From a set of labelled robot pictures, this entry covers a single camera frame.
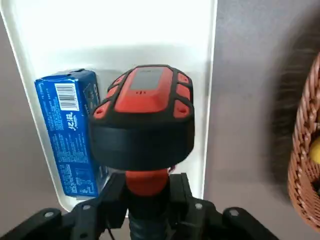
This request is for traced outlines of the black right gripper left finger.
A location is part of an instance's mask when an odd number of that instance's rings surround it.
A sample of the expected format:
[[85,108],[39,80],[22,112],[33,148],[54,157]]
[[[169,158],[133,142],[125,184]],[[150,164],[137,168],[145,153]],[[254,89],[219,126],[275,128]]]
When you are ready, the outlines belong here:
[[122,227],[127,213],[125,174],[111,175],[98,197],[78,203],[71,212],[44,208],[1,236],[2,240],[97,240]]

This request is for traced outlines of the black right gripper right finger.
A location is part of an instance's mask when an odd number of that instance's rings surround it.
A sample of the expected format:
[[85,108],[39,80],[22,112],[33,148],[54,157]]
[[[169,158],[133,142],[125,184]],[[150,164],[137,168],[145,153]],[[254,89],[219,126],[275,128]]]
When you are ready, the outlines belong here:
[[169,176],[170,240],[277,240],[248,211],[229,207],[222,212],[208,200],[193,197],[186,173]]

